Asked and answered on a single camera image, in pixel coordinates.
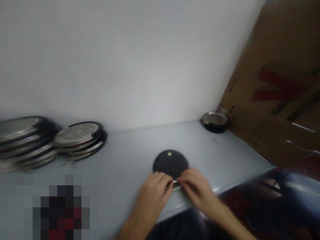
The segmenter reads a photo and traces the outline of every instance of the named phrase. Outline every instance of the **pixelated blurred area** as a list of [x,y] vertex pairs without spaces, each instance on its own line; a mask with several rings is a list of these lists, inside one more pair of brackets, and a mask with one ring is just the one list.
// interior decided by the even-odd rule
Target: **pixelated blurred area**
[[81,186],[50,186],[49,192],[40,197],[41,207],[33,207],[33,239],[81,240],[81,230],[90,229],[89,201],[82,201]]

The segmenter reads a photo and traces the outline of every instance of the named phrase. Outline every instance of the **hand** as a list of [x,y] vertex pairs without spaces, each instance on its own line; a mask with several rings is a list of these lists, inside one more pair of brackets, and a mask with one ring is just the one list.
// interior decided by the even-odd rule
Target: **hand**
[[173,179],[165,173],[150,174],[143,183],[132,213],[117,239],[145,239],[172,193]]
[[220,217],[225,205],[214,194],[206,177],[197,169],[187,169],[177,180],[195,207],[214,221]]
[[214,194],[210,183],[197,169],[190,168],[177,179],[189,196],[192,204],[216,221],[235,239],[256,239]]

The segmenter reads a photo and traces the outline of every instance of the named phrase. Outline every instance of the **black round disc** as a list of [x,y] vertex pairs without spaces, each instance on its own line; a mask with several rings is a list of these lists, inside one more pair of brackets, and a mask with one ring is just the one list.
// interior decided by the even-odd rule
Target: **black round disc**
[[181,174],[189,168],[187,159],[176,150],[165,150],[160,153],[153,163],[153,172],[164,172],[171,176],[173,180],[177,180]]

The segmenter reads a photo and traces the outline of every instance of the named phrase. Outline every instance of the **white tabletop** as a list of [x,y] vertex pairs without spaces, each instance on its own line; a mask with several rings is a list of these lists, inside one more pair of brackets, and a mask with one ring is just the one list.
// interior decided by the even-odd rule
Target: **white tabletop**
[[[274,168],[231,132],[214,134],[200,122],[115,133],[99,152],[74,165],[59,158],[28,175],[1,175],[2,236],[32,239],[32,207],[39,207],[38,197],[49,196],[50,185],[65,184],[81,185],[82,207],[90,207],[90,230],[82,230],[82,239],[116,236],[154,159],[167,149],[181,152],[217,194]],[[182,191],[173,192],[158,221],[189,207]]]

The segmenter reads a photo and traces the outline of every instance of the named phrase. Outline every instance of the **person's left hand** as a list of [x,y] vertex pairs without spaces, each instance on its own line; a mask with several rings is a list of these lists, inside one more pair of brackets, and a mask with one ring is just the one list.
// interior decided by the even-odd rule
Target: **person's left hand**
[[131,215],[117,239],[145,239],[172,193],[173,179],[165,173],[150,174],[143,183]]

